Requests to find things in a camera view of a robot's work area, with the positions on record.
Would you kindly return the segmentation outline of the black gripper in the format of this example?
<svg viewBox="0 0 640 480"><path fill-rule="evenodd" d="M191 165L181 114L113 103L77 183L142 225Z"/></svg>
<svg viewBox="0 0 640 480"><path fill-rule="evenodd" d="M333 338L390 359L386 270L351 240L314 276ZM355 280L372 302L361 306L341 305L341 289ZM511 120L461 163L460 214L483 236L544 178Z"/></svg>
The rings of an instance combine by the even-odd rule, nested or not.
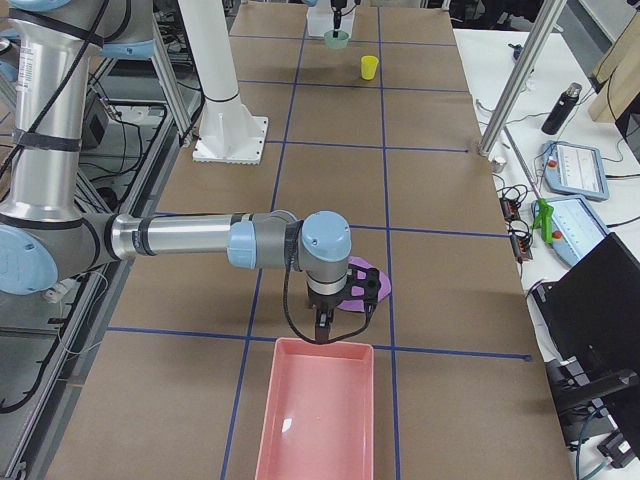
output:
<svg viewBox="0 0 640 480"><path fill-rule="evenodd" d="M331 324L334 311L342 303L340 294L321 295L317 292L308 293L309 306L315 311L315 342L325 345L330 342Z"/></svg>

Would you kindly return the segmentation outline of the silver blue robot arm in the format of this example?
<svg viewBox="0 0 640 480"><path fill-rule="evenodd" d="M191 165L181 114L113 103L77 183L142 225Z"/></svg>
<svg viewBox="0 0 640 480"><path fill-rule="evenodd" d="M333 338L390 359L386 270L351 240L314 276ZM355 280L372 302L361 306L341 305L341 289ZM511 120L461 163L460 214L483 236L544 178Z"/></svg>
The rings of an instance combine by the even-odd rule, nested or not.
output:
<svg viewBox="0 0 640 480"><path fill-rule="evenodd" d="M335 308L356 280L351 235L331 211L304 219L270 213L171 214L138 218L115 193L80 194L90 63L95 56L151 60L175 113L183 108L163 57L149 1L14 1L19 35L13 149L2 172L1 288L15 295L136 256L223 252L239 268L302 271L316 313L313 342L331 342Z"/></svg>

